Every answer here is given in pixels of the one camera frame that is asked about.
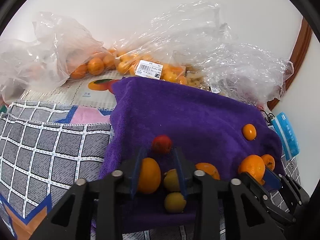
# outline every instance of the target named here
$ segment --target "small red fruit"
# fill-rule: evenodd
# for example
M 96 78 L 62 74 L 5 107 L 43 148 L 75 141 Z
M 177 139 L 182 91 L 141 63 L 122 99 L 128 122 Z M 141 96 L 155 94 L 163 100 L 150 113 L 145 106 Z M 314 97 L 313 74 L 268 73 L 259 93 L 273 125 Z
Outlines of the small red fruit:
M 166 135 L 159 135 L 152 141 L 152 150 L 156 153 L 167 154 L 172 146 L 171 139 Z

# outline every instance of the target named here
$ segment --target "pink patch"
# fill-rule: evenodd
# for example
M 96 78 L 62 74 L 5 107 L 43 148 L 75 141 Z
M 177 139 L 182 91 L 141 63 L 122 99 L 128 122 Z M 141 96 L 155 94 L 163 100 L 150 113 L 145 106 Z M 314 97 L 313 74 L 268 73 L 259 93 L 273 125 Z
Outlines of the pink patch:
M 103 115 L 98 109 L 79 106 L 75 111 L 71 124 L 110 122 L 110 115 Z

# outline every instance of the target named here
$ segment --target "wooden frame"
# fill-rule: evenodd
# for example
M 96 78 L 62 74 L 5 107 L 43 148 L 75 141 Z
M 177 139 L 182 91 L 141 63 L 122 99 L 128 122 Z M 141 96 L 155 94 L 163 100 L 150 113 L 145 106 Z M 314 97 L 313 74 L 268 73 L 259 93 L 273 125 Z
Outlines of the wooden frame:
M 312 29 L 308 24 L 308 22 L 306 21 L 306 19 L 303 18 L 301 22 L 300 32 L 290 57 L 290 61 L 293 64 L 294 72 L 293 72 L 293 75 L 290 78 L 288 78 L 285 82 L 286 90 L 288 90 L 288 88 L 292 84 L 293 80 L 295 79 L 295 77 L 297 76 L 301 68 L 301 65 L 304 61 L 304 58 L 306 57 L 306 54 L 310 45 L 311 35 L 312 35 Z M 272 110 L 278 104 L 278 102 L 279 100 L 276 98 L 269 101 L 268 102 L 269 109 Z

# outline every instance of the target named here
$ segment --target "bag of oranges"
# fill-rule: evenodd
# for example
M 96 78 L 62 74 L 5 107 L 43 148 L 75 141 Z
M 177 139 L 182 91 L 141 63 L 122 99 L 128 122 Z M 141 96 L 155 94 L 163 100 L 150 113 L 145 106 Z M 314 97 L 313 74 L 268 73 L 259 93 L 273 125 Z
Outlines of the bag of oranges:
M 99 51 L 95 51 L 92 55 L 81 65 L 74 63 L 75 61 L 69 59 L 67 61 L 68 69 L 73 70 L 70 74 L 70 79 L 81 79 L 87 75 L 98 76 L 105 70 L 115 69 L 115 56 L 102 47 Z
M 33 26 L 33 42 L 0 42 L 2 94 L 15 89 L 46 93 L 70 77 L 79 79 L 115 68 L 114 55 L 75 19 L 40 12 Z
M 208 47 L 228 35 L 220 29 L 219 10 L 217 4 L 200 1 L 153 18 L 145 33 L 113 44 L 116 69 L 121 74 L 202 88 L 202 76 L 188 76 L 188 72 L 208 58 Z

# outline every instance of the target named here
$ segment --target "purple towel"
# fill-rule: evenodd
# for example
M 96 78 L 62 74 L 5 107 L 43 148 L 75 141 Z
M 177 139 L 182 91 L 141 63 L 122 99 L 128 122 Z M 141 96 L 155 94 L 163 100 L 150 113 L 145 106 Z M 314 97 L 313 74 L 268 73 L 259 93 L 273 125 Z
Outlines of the purple towel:
M 115 136 L 106 149 L 100 177 L 119 167 L 138 146 L 151 147 L 152 140 L 168 135 L 193 163 L 212 163 L 222 180 L 237 176 L 241 161 L 251 154 L 270 154 L 277 174 L 284 174 L 281 141 L 254 107 L 218 94 L 154 79 L 131 77 L 112 85 L 117 106 L 111 114 Z M 242 127 L 255 126 L 257 137 L 247 141 Z M 154 155 L 161 172 L 173 168 L 172 157 Z M 162 187 L 153 195 L 137 196 L 124 220 L 124 231 L 191 223 L 193 203 L 183 214 L 167 214 Z

